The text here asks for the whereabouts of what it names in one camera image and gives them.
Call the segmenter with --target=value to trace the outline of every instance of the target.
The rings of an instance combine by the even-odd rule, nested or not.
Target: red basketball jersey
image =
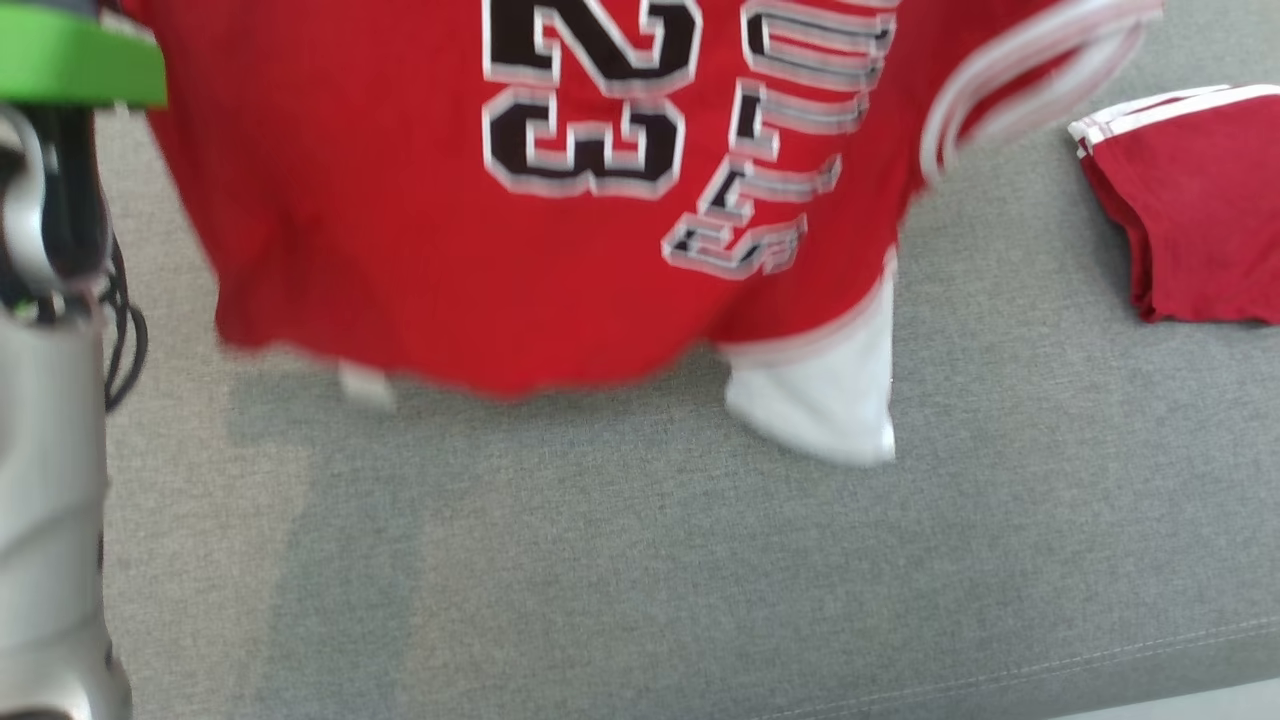
[[[956,149],[1057,119],[1161,1],[125,5],[228,342],[522,395],[838,334]]]

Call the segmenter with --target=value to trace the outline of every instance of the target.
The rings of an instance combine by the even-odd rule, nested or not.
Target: black cable
[[[136,305],[129,301],[129,279],[124,269],[124,254],[120,252],[120,243],[111,238],[111,268],[106,278],[108,286],[100,300],[115,313],[115,346],[111,348],[111,360],[106,368],[106,411],[110,413],[120,406],[125,396],[138,383],[142,375],[142,366],[146,363],[150,336],[147,333],[147,320]],[[133,323],[133,361],[124,379],[116,384],[120,373],[120,364],[124,359],[124,346],[128,341],[129,322]]]

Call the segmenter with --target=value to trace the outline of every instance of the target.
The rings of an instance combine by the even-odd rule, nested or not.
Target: gray fabric surface
[[[1275,0],[1174,1],[1114,101],[1280,81]],[[1280,334],[1140,324],[1061,128],[977,152],[901,258],[901,460],[643,388],[346,405],[244,361],[137,119],[105,181],[152,325],[110,424],[140,720],[1042,719],[1280,676]]]

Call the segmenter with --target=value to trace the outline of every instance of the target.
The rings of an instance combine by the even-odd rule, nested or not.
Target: white trim
[[[1055,120],[1110,82],[1138,54],[1144,26],[1116,31],[1076,53],[1047,81],[1010,97],[973,128],[972,142],[1020,136]]]
[[[1089,118],[1071,123],[1069,131],[1071,132],[1071,137],[1076,138],[1076,142],[1083,143],[1083,151],[1092,152],[1097,145],[1117,135],[1125,135],[1174,118],[1272,96],[1280,96],[1280,86],[1249,85],[1244,87],[1229,87],[1228,90],[1190,95],[1176,102],[1165,102],[1164,105],[1156,102],[1153,104],[1155,106],[1148,105],[1147,109],[1124,114],[1106,122],[1097,122],[1091,115]]]
[[[1121,102],[1119,105],[1112,105],[1091,114],[1088,120],[1096,123],[1110,123],[1117,118],[1123,118],[1130,113],[1137,113],[1138,110],[1146,110],[1147,108],[1155,108],[1170,100],[1187,100],[1188,97],[1196,97],[1198,95],[1208,95],[1210,92],[1217,92],[1219,90],[1230,90],[1230,85],[1211,85],[1208,87],[1193,87],[1190,90],[1179,90],[1175,92],[1162,92],[1160,95],[1152,95],[1151,97],[1142,97],[1139,100],[1130,100],[1128,102]],[[1083,136],[1073,133],[1075,140],[1082,140]]]
[[[851,325],[858,324],[867,315],[868,310],[881,300],[884,284],[892,283],[896,277],[897,250],[890,249],[884,255],[884,270],[876,281],[876,284],[867,291],[867,295],[858,305],[850,307],[835,320],[812,331],[777,340],[717,343],[716,350],[726,360],[732,361],[735,368],[741,369],[782,366],[799,363],[841,342],[846,331]]]
[[[925,119],[920,142],[920,169],[925,179],[931,183],[941,179],[945,167],[959,154],[960,129],[983,99],[1027,70],[1073,50],[1079,50],[1082,55],[1078,63],[1073,61],[1071,74],[1080,82],[1088,81],[1089,91],[1096,90],[1098,78],[1108,79],[1119,69],[1117,60],[1126,59],[1126,55],[1119,55],[1120,49],[1133,42],[1126,33],[1158,18],[1162,9],[1164,0],[1069,0],[978,49],[943,85]],[[1108,42],[1117,45],[1107,50]],[[1098,44],[1102,47],[1093,51]],[[1076,95],[1073,92],[1075,88],[1057,90]],[[1034,90],[1024,94],[1023,99],[1028,96],[1038,96],[1042,102],[1050,100]],[[1006,104],[1001,111],[1030,117],[1046,113],[1047,108],[1015,109]],[[991,122],[995,127],[1006,123],[998,118]],[[1007,124],[1020,123],[1011,119]]]

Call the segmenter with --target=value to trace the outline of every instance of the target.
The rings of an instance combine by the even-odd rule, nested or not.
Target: white stripe
[[[1070,0],[1029,18],[977,50],[943,86],[925,120],[920,143],[924,177],[929,182],[937,182],[942,177],[943,167],[957,154],[960,129],[969,113],[992,92],[1029,69],[1073,50],[1082,51],[1079,64],[1073,63],[1073,73],[1082,81],[1088,78],[1096,83],[1096,78],[1110,77],[1116,68],[1105,63],[1114,64],[1115,54],[1103,49],[1094,53],[1091,49],[1107,41],[1117,42],[1117,33],[1126,33],[1158,18],[1162,8],[1162,0]],[[1047,96],[1041,96],[1034,90],[1024,94],[1024,100],[1030,95],[1047,101]],[[1015,110],[1002,106],[1001,111],[1018,111],[1029,117],[1046,109],[1047,106],[1028,106]],[[995,122],[1002,124],[1006,120]],[[1007,123],[1016,124],[1014,120]]]
[[[1147,126],[1153,126],[1174,118],[1181,118],[1194,113],[1203,113],[1206,110],[1213,110],[1228,105],[1235,105],[1238,102],[1245,102],[1248,100],[1257,100],[1258,97],[1276,95],[1280,95],[1280,86],[1275,85],[1251,85],[1245,87],[1222,90],[1220,92],[1211,92],[1208,95],[1199,95],[1188,100],[1170,102],[1167,105],[1160,105],[1158,108],[1151,108],[1149,110],[1116,118],[1107,126],[1110,129],[1108,137],[1133,132],[1138,128],[1144,128]]]
[[[1198,95],[1208,95],[1210,92],[1217,92],[1219,90],[1230,90],[1230,85],[1211,85],[1208,87],[1193,87],[1192,90],[1179,90],[1176,92],[1165,92],[1161,95],[1152,95],[1151,97],[1143,97],[1140,100],[1130,100],[1129,102],[1121,102],[1119,105],[1112,105],[1103,110],[1091,114],[1088,118],[1096,123],[1110,123],[1116,118],[1123,118],[1130,113],[1137,113],[1138,110],[1146,110],[1147,108],[1153,108],[1162,102],[1169,102],[1170,100],[1185,100],[1188,97],[1196,97]],[[1083,136],[1073,136],[1075,140],[1082,140]]]
[[[1188,97],[1198,97],[1201,95],[1208,95],[1211,92],[1219,92],[1221,90],[1230,90],[1229,85],[1215,85],[1210,87],[1196,87],[1192,90],[1179,90],[1176,92],[1164,92],[1161,95],[1152,95],[1151,97],[1143,97],[1140,100],[1130,100],[1129,102],[1121,102],[1119,105],[1112,105],[1103,110],[1098,110],[1091,115],[1080,118],[1066,127],[1066,132],[1071,133],[1071,138],[1075,142],[1082,143],[1080,150],[1076,152],[1079,158],[1084,158],[1093,151],[1094,142],[1092,138],[1105,137],[1107,131],[1105,129],[1108,123],[1115,122],[1130,113],[1137,113],[1139,110],[1146,110],[1160,105],[1162,102],[1169,102],[1170,100],[1185,100]]]
[[[1038,87],[995,108],[973,128],[973,142],[1015,137],[1060,119],[1089,99],[1138,53],[1146,26],[1134,26],[1100,38],[1078,53]]]

